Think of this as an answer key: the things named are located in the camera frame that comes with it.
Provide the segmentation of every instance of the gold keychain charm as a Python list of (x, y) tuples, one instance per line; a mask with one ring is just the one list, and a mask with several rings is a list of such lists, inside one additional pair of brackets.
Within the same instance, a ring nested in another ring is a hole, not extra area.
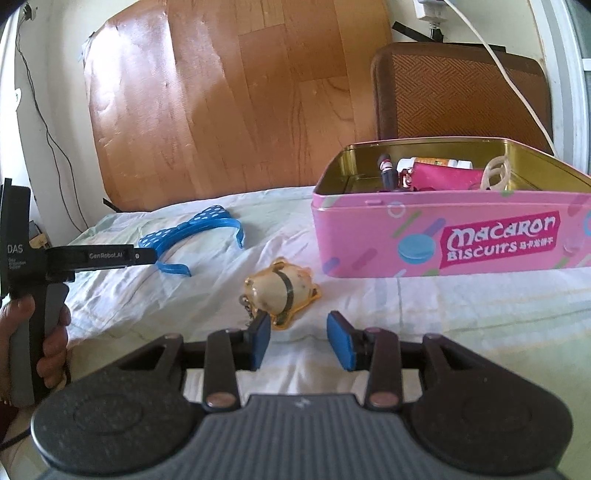
[(240, 303), (251, 320), (260, 309), (271, 316), (274, 330), (285, 330), (297, 312), (320, 296), (320, 288), (312, 282), (311, 269), (279, 257), (268, 268), (245, 280)]

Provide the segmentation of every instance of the brown cushion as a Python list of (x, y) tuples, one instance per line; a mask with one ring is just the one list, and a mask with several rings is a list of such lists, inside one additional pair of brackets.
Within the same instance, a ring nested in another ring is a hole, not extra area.
[[(551, 133), (550, 91), (532, 59), (497, 53)], [(400, 42), (372, 62), (378, 138), (504, 137), (551, 153), (543, 133), (484, 48)]]

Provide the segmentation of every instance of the blue polka dot bow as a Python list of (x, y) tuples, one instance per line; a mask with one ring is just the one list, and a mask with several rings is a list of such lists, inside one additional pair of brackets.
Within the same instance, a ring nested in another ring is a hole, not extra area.
[[(242, 229), (242, 224), (220, 205), (208, 207), (188, 222), (183, 222), (176, 227), (149, 233), (139, 241), (138, 245), (142, 248), (154, 248), (160, 258), (166, 250), (188, 236), (222, 226), (237, 228), (236, 241), (238, 242), (238, 247), (244, 248), (244, 230)], [(166, 264), (157, 261), (156, 266), (160, 271), (165, 273), (191, 276), (191, 271), (187, 265)]]

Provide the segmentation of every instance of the label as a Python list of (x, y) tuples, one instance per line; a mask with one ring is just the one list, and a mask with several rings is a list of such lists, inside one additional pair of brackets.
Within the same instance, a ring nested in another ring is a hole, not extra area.
[(112, 259), (112, 258), (123, 258), (123, 252), (90, 254), (88, 257), (91, 260), (105, 260), (105, 259)]
[(549, 252), (559, 227), (558, 211), (445, 227), (440, 268)]
[(24, 260), (18, 260), (14, 257), (8, 257), (8, 269), (9, 270), (20, 270), (27, 264)]
[(419, 163), (428, 163), (430, 165), (441, 165), (443, 167), (447, 167), (450, 162), (450, 160), (448, 158), (426, 158), (426, 157), (417, 157), (415, 159), (415, 161), (419, 162)]
[(9, 254), (22, 254), (22, 244), (19, 244), (19, 245), (8, 244), (7, 251)]

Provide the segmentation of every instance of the black strap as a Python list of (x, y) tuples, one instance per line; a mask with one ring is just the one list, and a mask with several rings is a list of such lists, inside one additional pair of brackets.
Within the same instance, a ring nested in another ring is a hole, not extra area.
[(113, 203), (111, 203), (109, 200), (105, 198), (103, 198), (103, 204), (107, 205), (107, 207), (109, 207), (115, 213), (123, 213), (123, 210), (121, 210), (119, 207), (115, 206)]
[(285, 284), (285, 291), (287, 292), (287, 300), (285, 301), (285, 307), (283, 311), (279, 315), (283, 315), (291, 310), (294, 305), (294, 286), (291, 283), (291, 280), (287, 275), (285, 275), (281, 270), (274, 270), (274, 272), (279, 275), (279, 278), (283, 280)]

